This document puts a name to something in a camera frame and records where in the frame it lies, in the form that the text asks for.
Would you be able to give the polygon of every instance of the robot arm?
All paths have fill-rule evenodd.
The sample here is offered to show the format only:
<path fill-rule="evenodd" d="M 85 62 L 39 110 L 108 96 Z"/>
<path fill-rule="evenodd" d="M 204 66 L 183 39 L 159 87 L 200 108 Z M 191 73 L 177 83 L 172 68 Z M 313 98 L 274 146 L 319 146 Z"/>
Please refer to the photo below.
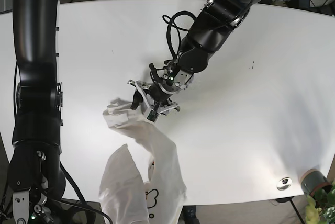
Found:
<path fill-rule="evenodd" d="M 13 0 L 13 31 L 20 83 L 17 88 L 14 155 L 8 168 L 17 224 L 34 214 L 53 222 L 47 197 L 60 199 L 65 176 L 60 169 L 60 107 L 57 83 L 58 0 Z"/>
<path fill-rule="evenodd" d="M 197 18 L 189 12 L 180 12 L 171 17 L 168 33 L 171 27 L 175 27 L 174 19 L 179 15 L 188 14 L 195 21 L 182 40 L 177 54 L 170 48 L 173 60 L 165 62 L 161 76 L 158 76 L 157 69 L 151 64 L 151 84 L 130 80 L 130 84 L 137 89 L 132 108 L 137 108 L 144 101 L 144 115 L 153 122 L 159 115 L 166 115 L 171 109 L 179 110 L 178 104 L 172 102 L 170 97 L 186 89 L 193 75 L 207 68 L 209 59 L 244 21 L 251 5 L 259 1 L 208 0 Z"/>

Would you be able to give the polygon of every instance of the white table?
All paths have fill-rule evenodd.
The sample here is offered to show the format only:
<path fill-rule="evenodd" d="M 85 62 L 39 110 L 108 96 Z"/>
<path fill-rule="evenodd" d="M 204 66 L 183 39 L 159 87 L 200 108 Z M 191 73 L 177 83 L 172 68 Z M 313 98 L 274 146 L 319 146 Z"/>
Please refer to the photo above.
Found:
<path fill-rule="evenodd" d="M 159 67 L 171 58 L 161 16 L 180 10 L 197 15 L 203 4 L 108 0 L 60 6 L 61 160 L 87 200 L 98 201 L 105 164 L 124 143 L 147 179 L 148 153 L 109 130 L 102 112 L 116 97 L 132 99 L 127 81 L 148 79 L 149 63 Z M 188 27 L 192 21 L 177 23 Z M 11 159 L 11 14 L 0 16 L 0 28 L 0 131 Z M 330 16 L 255 5 L 208 68 L 173 96 L 181 112 L 160 117 L 157 126 L 177 144 L 185 204 L 299 195 L 298 178 L 306 170 L 328 173 L 335 153 L 334 31 Z M 293 184 L 280 192 L 276 185 L 284 177 Z M 69 184 L 64 197 L 76 198 Z"/>

